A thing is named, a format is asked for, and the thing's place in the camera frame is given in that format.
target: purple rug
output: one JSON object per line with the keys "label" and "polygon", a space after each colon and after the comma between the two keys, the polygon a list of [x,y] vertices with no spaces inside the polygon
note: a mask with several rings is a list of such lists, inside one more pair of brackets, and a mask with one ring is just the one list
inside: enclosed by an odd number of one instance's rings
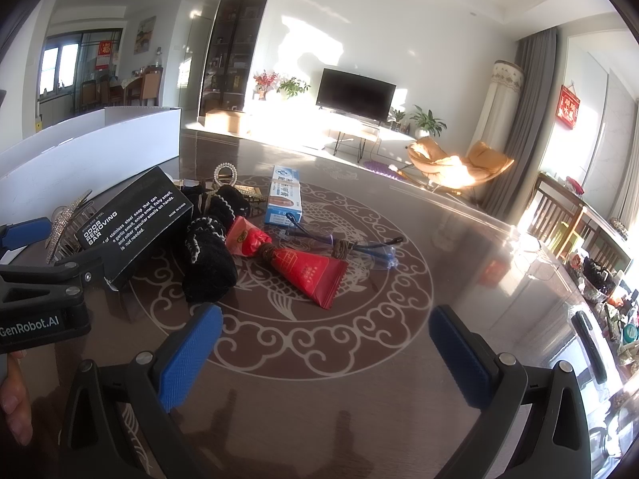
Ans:
{"label": "purple rug", "polygon": [[366,167],[369,171],[373,171],[373,173],[377,173],[378,175],[386,176],[388,178],[392,178],[394,180],[400,180],[405,182],[406,179],[393,170],[389,169],[388,164],[384,164],[383,162],[377,162],[375,160],[367,160],[363,163],[363,166]]}

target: black box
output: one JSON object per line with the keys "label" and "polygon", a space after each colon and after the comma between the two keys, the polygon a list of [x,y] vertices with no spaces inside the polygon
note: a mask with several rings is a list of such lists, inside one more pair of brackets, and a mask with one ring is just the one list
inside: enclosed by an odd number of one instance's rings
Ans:
{"label": "black box", "polygon": [[146,172],[100,209],[78,234],[83,248],[113,243],[104,276],[120,289],[157,243],[184,236],[193,204],[159,167]]}

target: gray curtain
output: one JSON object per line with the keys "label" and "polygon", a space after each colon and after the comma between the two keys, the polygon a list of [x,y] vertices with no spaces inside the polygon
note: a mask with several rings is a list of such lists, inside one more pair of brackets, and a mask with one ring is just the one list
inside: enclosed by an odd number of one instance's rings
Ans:
{"label": "gray curtain", "polygon": [[557,27],[528,36],[518,44],[515,63],[522,68],[525,81],[504,148],[504,153],[515,162],[489,183],[481,205],[500,220],[510,212],[530,165],[548,107],[556,54]]}

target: potted plant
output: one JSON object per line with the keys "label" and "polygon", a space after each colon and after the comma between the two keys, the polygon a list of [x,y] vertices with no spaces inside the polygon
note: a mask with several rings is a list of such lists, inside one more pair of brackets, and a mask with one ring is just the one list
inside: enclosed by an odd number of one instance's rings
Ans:
{"label": "potted plant", "polygon": [[279,94],[283,92],[286,94],[286,98],[290,99],[291,97],[307,92],[309,88],[310,86],[306,81],[302,81],[296,77],[291,77],[289,79],[283,79],[277,89],[277,93]]}
{"label": "potted plant", "polygon": [[401,127],[401,121],[404,120],[406,112],[391,108],[391,113],[389,113],[389,115],[391,116],[391,122],[395,123],[395,126],[392,126],[391,129],[393,131],[399,131],[399,128]]}
{"label": "potted plant", "polygon": [[448,129],[448,126],[444,124],[441,119],[436,119],[433,117],[433,112],[428,110],[428,113],[424,112],[422,108],[415,105],[415,109],[417,110],[410,118],[415,121],[415,125],[417,129],[415,130],[415,137],[426,137],[427,135],[432,135],[434,137],[439,137],[442,134],[442,129]]}
{"label": "potted plant", "polygon": [[264,70],[261,74],[256,74],[253,76],[255,82],[257,83],[256,91],[260,94],[260,101],[264,100],[264,96],[268,89],[273,86],[273,83],[277,79],[277,74],[273,72],[272,74],[267,74],[266,70]]}

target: television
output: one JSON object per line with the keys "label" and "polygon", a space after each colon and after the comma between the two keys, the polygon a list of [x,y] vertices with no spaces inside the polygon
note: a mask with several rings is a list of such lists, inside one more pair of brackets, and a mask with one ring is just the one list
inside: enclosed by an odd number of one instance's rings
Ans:
{"label": "television", "polygon": [[325,68],[321,76],[317,105],[359,115],[372,121],[389,117],[395,85]]}

